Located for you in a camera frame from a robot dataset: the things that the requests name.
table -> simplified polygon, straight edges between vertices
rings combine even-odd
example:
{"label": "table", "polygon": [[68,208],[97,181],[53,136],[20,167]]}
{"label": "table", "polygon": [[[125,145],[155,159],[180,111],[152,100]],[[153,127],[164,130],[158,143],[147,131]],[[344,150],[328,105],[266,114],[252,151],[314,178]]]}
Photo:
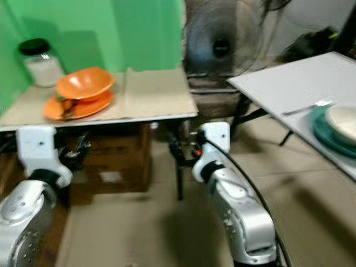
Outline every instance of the table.
{"label": "table", "polygon": [[55,88],[31,86],[0,117],[0,132],[15,131],[23,125],[54,127],[107,125],[130,122],[175,120],[195,117],[197,108],[189,92],[184,70],[115,73],[111,88],[114,101],[105,110],[79,120],[51,121],[42,114]]}
{"label": "table", "polygon": [[228,81],[264,112],[271,114],[338,169],[356,180],[356,160],[327,148],[317,140],[310,128],[309,111],[282,116],[285,111],[319,100],[356,106],[356,61],[330,52]]}

floor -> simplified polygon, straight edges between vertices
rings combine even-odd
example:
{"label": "floor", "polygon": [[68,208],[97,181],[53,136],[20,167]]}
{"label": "floor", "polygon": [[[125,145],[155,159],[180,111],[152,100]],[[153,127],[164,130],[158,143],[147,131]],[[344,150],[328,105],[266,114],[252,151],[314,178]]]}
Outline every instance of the floor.
{"label": "floor", "polygon": [[[270,206],[294,266],[356,266],[356,185],[264,117],[243,125],[231,154]],[[223,227],[206,192],[185,173],[176,200],[174,161],[154,141],[148,193],[98,195],[74,207],[57,266],[232,267]]]}

orange plate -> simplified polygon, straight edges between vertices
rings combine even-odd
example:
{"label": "orange plate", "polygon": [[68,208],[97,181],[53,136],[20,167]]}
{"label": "orange plate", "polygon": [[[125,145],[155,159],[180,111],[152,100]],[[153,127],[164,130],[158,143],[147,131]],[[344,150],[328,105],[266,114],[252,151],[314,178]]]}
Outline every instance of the orange plate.
{"label": "orange plate", "polygon": [[[73,119],[83,118],[99,112],[106,108],[113,99],[113,94],[110,91],[106,91],[101,94],[97,101],[93,102],[82,102],[79,103],[72,109],[74,114]],[[52,96],[47,100],[45,107],[43,109],[43,115],[52,120],[62,120],[63,107],[62,103]]]}
{"label": "orange plate", "polygon": [[59,95],[66,99],[82,99],[97,96],[114,83],[110,73],[98,67],[86,68],[60,78],[56,83]]}

black cable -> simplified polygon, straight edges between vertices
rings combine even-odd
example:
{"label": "black cable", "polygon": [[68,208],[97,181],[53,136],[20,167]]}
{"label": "black cable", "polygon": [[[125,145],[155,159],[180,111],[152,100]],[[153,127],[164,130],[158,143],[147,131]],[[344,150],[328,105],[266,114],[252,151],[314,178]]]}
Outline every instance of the black cable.
{"label": "black cable", "polygon": [[[269,213],[269,215],[272,217],[271,215],[271,211],[269,210],[268,208],[268,205],[265,201],[265,199],[263,198],[263,195],[261,194],[261,192],[258,190],[258,188],[256,187],[256,185],[254,184],[254,182],[251,180],[251,178],[247,175],[247,173],[245,173],[245,171],[241,168],[241,166],[229,155],[227,154],[220,146],[218,146],[216,143],[210,141],[209,139],[205,138],[203,139],[203,141],[211,144],[213,147],[215,147],[217,150],[219,150],[228,160],[231,161],[231,163],[241,172],[241,174],[245,177],[245,179],[247,180],[247,182],[251,185],[251,187],[253,188],[253,190],[255,191],[256,195],[258,196],[258,198],[260,199],[261,203],[262,203],[262,206],[265,208],[265,210]],[[286,265],[287,267],[291,267],[292,264],[291,264],[291,260],[290,260],[290,257],[288,255],[288,252],[286,250],[286,247],[281,239],[281,237],[279,236],[279,234],[277,233],[277,231],[275,232],[275,235],[276,235],[276,241],[277,241],[277,246],[279,245],[281,250],[282,250],[282,253],[283,253],[283,256],[284,256],[284,259],[285,259],[285,262],[286,262]]]}

fork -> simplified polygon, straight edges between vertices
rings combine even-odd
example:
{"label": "fork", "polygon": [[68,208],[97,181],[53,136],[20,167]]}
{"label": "fork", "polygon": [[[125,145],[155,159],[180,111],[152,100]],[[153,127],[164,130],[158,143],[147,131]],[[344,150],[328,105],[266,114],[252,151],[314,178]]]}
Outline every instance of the fork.
{"label": "fork", "polygon": [[288,111],[288,112],[283,112],[282,115],[283,116],[291,116],[293,114],[297,114],[297,113],[300,113],[304,110],[309,110],[311,108],[315,108],[315,107],[323,107],[323,106],[326,106],[326,105],[329,105],[331,104],[332,101],[326,101],[326,100],[320,100],[310,106],[307,106],[307,107],[302,107],[302,108],[299,108],[297,110],[292,110],[292,111]]}

